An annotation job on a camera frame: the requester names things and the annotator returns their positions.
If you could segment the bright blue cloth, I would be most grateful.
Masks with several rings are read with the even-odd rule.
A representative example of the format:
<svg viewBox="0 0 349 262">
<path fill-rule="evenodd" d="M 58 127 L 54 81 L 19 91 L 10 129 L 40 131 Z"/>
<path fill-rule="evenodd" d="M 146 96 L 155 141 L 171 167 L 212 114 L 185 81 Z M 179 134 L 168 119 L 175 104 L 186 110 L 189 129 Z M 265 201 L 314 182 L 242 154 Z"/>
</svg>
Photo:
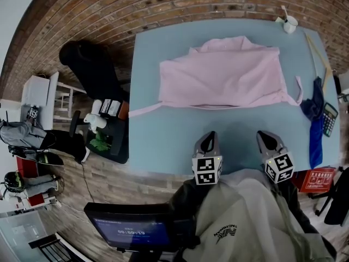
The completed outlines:
<svg viewBox="0 0 349 262">
<path fill-rule="evenodd" d="M 311 169 L 316 168 L 323 161 L 322 136 L 323 117 L 311 122 L 309 139 L 309 163 Z"/>
</svg>

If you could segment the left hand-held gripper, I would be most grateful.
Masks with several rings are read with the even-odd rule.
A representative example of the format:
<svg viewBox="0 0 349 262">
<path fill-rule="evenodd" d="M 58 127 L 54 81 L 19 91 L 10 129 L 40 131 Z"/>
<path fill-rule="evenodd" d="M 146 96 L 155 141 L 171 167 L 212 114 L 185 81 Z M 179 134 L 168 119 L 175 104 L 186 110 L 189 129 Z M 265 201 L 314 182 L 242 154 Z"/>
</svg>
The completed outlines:
<svg viewBox="0 0 349 262">
<path fill-rule="evenodd" d="M 218 134 L 208 132 L 194 146 L 192 171 L 199 186 L 217 184 L 222 172 L 223 157 L 220 155 Z"/>
</svg>

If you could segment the navy cloth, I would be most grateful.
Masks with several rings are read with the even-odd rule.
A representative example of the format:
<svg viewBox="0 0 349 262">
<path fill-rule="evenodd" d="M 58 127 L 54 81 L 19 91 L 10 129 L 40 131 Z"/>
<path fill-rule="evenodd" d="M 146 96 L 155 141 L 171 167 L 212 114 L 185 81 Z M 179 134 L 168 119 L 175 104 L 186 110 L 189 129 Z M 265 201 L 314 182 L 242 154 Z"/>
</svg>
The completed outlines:
<svg viewBox="0 0 349 262">
<path fill-rule="evenodd" d="M 322 91 L 322 79 L 320 77 L 317 77 L 313 81 L 312 98 L 303 100 L 300 104 L 300 108 L 310 121 L 321 118 L 324 108 L 324 96 Z"/>
</svg>

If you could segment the orange book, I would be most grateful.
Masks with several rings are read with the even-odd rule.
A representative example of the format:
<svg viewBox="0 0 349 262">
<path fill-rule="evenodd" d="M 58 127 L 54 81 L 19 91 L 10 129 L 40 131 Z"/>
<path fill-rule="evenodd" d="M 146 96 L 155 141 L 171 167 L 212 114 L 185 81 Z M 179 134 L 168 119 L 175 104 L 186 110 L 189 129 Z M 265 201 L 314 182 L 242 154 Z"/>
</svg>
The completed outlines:
<svg viewBox="0 0 349 262">
<path fill-rule="evenodd" d="M 118 118 L 120 120 L 127 120 L 129 116 L 129 103 L 126 101 L 123 101 L 120 105 L 119 112 L 118 112 Z"/>
</svg>

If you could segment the person's left forearm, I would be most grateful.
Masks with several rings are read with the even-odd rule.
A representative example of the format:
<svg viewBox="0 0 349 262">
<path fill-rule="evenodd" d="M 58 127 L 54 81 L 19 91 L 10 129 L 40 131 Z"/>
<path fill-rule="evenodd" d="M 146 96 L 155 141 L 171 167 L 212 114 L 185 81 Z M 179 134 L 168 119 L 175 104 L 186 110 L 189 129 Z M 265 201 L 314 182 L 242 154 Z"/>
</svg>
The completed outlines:
<svg viewBox="0 0 349 262">
<path fill-rule="evenodd" d="M 169 200 L 171 214 L 180 219 L 197 219 L 197 213 L 213 184 L 197 185 L 196 180 L 186 180 Z"/>
</svg>

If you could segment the white wooden rack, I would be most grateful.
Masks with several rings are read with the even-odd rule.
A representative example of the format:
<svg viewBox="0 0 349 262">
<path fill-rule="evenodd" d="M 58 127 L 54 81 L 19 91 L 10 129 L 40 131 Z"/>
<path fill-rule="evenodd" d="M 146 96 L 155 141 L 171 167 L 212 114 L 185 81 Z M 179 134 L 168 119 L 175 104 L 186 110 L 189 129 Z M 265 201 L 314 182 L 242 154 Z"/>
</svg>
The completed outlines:
<svg viewBox="0 0 349 262">
<path fill-rule="evenodd" d="M 54 119 L 68 121 L 72 119 L 74 95 L 78 93 L 86 94 L 86 91 L 62 82 L 57 82 L 54 102 Z"/>
</svg>

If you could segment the black calculator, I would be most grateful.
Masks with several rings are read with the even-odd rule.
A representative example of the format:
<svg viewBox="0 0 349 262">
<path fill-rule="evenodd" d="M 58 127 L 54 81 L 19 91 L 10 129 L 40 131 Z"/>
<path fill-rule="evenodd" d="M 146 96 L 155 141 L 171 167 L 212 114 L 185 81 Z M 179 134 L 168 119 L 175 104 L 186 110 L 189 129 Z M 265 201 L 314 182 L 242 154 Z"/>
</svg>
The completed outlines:
<svg viewBox="0 0 349 262">
<path fill-rule="evenodd" d="M 326 102 L 324 105 L 324 111 L 323 111 L 323 118 L 324 118 L 323 134 L 326 137 L 331 136 L 337 116 L 338 116 L 338 111 L 335 109 L 335 107 L 333 107 L 331 104 Z"/>
</svg>

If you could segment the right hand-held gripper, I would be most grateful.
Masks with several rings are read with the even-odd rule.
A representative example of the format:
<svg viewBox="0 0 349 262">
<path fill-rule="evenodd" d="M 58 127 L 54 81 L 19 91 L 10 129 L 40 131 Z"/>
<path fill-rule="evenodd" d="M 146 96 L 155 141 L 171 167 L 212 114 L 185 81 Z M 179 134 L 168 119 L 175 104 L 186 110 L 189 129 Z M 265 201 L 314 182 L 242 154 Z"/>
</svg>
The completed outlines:
<svg viewBox="0 0 349 262">
<path fill-rule="evenodd" d="M 294 172 L 294 160 L 281 138 L 264 130 L 259 130 L 256 138 L 264 173 L 275 184 L 289 180 Z"/>
</svg>

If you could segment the person's right forearm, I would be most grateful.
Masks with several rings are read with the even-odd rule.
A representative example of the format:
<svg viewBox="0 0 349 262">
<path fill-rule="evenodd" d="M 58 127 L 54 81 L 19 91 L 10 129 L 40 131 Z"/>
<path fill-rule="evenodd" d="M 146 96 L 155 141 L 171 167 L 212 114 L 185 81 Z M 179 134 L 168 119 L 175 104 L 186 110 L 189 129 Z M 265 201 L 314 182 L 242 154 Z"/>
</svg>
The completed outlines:
<svg viewBox="0 0 349 262">
<path fill-rule="evenodd" d="M 297 188 L 291 181 L 272 185 L 297 262 L 335 262 L 337 251 L 310 223 L 300 208 Z"/>
</svg>

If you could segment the red printed box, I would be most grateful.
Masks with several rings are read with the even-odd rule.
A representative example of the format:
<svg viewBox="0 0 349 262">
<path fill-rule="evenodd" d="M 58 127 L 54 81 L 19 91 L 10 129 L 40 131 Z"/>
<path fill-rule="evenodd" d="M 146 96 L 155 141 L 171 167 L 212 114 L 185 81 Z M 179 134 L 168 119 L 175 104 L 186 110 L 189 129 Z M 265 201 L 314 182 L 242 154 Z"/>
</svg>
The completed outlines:
<svg viewBox="0 0 349 262">
<path fill-rule="evenodd" d="M 321 193 L 330 189 L 335 168 L 316 168 L 295 174 L 294 183 L 301 193 Z"/>
</svg>

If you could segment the white mug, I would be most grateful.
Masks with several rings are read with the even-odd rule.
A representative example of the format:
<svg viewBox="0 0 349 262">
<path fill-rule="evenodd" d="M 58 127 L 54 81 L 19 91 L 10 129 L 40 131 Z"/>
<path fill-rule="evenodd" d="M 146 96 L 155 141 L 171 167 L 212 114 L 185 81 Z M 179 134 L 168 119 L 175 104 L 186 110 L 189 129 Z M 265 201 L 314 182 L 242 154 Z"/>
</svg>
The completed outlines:
<svg viewBox="0 0 349 262">
<path fill-rule="evenodd" d="M 298 21 L 290 15 L 286 16 L 286 19 L 283 24 L 283 29 L 287 34 L 292 34 L 298 26 Z"/>
</svg>

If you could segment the white cabinet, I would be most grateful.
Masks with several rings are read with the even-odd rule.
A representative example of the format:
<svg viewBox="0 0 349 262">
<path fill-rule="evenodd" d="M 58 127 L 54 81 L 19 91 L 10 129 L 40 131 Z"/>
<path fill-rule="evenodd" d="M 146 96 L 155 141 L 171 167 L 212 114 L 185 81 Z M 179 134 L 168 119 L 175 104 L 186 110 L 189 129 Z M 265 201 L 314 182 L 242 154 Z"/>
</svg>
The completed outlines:
<svg viewBox="0 0 349 262">
<path fill-rule="evenodd" d="M 31 76 L 24 84 L 21 99 L 20 121 L 25 121 L 30 107 L 39 109 L 36 121 L 44 130 L 53 129 L 55 95 L 59 72 L 49 79 Z"/>
</svg>

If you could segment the black slatted chair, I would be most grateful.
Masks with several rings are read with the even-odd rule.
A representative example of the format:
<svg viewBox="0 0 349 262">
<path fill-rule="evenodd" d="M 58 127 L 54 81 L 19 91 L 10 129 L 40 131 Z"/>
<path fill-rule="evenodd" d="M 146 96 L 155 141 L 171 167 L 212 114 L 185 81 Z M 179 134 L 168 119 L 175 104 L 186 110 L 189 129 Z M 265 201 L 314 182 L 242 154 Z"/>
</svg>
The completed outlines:
<svg viewBox="0 0 349 262">
<path fill-rule="evenodd" d="M 48 262 L 85 262 L 52 234 L 28 243 L 31 249 L 40 250 Z"/>
</svg>

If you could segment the green plant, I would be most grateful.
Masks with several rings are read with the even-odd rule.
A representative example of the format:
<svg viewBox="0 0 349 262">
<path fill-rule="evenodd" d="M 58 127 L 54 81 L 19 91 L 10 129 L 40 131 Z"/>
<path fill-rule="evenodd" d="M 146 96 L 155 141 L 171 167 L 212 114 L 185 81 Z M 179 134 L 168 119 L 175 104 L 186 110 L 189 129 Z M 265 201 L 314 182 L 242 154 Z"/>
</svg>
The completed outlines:
<svg viewBox="0 0 349 262">
<path fill-rule="evenodd" d="M 111 148 L 111 144 L 107 142 L 107 136 L 103 133 L 96 133 L 95 138 L 93 138 L 89 144 L 98 151 L 107 151 Z"/>
</svg>

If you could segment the pink robe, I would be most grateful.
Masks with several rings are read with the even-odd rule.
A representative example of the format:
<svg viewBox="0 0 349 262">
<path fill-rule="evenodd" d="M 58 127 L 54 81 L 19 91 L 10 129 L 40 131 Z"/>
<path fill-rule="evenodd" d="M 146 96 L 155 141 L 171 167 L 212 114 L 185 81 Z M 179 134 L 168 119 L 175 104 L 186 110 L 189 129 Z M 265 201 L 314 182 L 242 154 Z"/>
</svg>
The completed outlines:
<svg viewBox="0 0 349 262">
<path fill-rule="evenodd" d="M 225 110 L 255 108 L 303 100 L 300 77 L 296 76 L 297 99 L 287 91 L 279 61 L 280 50 L 252 43 L 247 37 L 211 39 L 192 47 L 187 55 L 159 64 L 158 103 L 132 110 L 140 116 L 162 106 Z"/>
</svg>

